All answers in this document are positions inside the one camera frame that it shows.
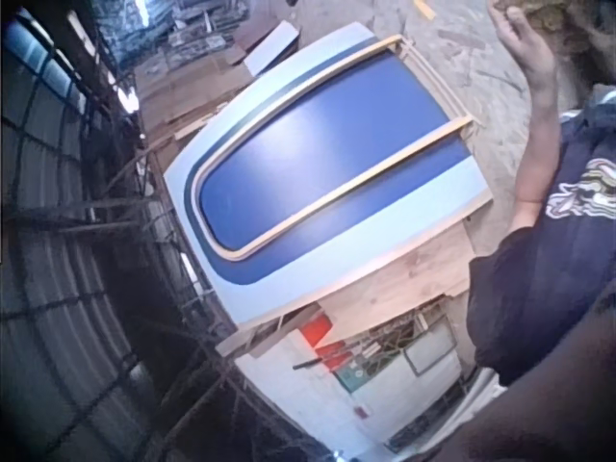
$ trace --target workshop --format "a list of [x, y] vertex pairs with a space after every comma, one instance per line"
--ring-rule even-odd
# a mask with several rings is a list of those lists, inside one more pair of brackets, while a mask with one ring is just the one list
[[616, 460], [616, 1], [2, 8], [7, 460]]

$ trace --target hand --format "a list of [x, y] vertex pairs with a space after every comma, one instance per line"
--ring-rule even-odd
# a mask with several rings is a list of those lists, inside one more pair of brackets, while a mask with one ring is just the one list
[[509, 7], [506, 13], [488, 0], [488, 13], [497, 36], [526, 76], [531, 93], [553, 92], [556, 88], [556, 59], [545, 40], [528, 24], [522, 10]]

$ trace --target person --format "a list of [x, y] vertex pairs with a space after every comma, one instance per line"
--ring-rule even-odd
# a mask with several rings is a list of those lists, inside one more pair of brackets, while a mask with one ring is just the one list
[[557, 110], [556, 60], [522, 10], [488, 2], [526, 76], [530, 123], [514, 214], [496, 252], [470, 263], [468, 331], [480, 367], [509, 386], [539, 364], [616, 276], [616, 90]]
[[536, 368], [406, 462], [616, 460], [615, 354], [612, 283]]

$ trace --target graphic print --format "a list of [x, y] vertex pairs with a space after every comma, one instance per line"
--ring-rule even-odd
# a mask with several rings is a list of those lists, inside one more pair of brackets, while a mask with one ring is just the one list
[[616, 219], [616, 164], [613, 162], [593, 159], [586, 164], [578, 183], [560, 183], [558, 189], [548, 199], [548, 217], [586, 215]]

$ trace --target dark shirt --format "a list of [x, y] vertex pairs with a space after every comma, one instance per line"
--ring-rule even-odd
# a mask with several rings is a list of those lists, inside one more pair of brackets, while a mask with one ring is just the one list
[[546, 357], [616, 275], [616, 106], [586, 109], [562, 133], [537, 223], [470, 264], [475, 359], [502, 385]]
[[409, 462], [616, 460], [616, 283], [556, 348]]

